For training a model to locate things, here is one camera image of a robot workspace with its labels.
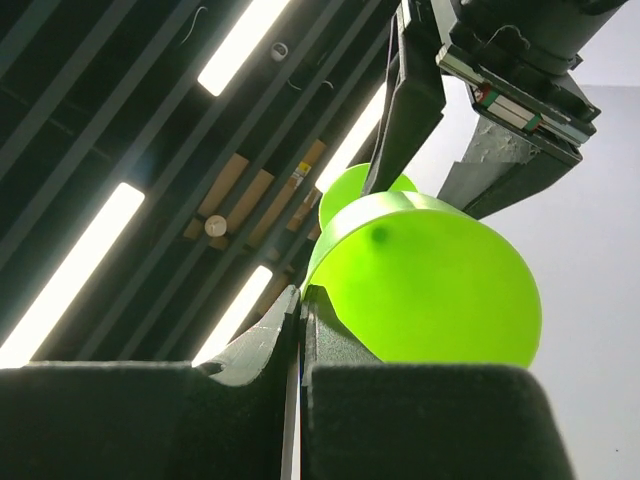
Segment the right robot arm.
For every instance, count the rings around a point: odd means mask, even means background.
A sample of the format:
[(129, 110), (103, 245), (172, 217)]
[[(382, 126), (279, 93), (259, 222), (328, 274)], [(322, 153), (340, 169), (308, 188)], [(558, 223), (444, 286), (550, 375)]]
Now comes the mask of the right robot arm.
[(463, 82), (478, 123), (439, 198), (481, 219), (575, 168), (599, 109), (572, 78), (618, 1), (403, 1), (391, 21), (383, 113), (362, 191), (390, 189), (434, 132), (443, 80)]

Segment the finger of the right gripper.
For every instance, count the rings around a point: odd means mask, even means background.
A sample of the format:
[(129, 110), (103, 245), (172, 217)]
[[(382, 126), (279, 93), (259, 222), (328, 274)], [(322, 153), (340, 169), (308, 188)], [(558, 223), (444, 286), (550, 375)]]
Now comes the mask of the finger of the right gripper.
[(402, 1), (391, 20), (383, 110), (363, 196), (387, 191), (443, 118), (436, 55), (442, 46), (429, 1)]
[(578, 149), (551, 134), (521, 137), (480, 117), (437, 198), (482, 219), (546, 190), (581, 161)]

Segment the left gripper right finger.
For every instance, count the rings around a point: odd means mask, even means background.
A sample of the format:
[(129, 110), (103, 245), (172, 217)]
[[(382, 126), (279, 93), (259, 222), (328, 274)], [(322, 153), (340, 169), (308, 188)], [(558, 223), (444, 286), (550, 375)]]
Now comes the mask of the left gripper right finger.
[(571, 479), (547, 396), (527, 370), (379, 361), (325, 288), (304, 293), (305, 479)]

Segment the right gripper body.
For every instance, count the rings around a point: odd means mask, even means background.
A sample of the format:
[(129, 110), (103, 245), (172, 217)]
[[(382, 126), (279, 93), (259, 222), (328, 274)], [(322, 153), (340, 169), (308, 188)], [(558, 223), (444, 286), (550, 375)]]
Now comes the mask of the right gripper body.
[(570, 73), (601, 27), (598, 1), (429, 1), (437, 65), (466, 82), (475, 106), (516, 129), (579, 146), (600, 111)]

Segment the green plastic goblet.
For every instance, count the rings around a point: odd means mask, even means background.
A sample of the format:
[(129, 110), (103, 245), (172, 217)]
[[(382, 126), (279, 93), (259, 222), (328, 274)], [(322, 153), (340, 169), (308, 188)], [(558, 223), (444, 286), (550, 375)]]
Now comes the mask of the green plastic goblet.
[(304, 288), (323, 288), (339, 325), (382, 361), (530, 366), (542, 307), (517, 249), (406, 176), (364, 194), (367, 172), (321, 180)]

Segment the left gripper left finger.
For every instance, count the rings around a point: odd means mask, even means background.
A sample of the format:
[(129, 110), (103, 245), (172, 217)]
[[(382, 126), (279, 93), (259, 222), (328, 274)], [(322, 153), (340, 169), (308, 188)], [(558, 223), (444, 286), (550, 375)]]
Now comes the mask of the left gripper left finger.
[(1, 373), (5, 479), (286, 479), (300, 293), (201, 365), (37, 362)]

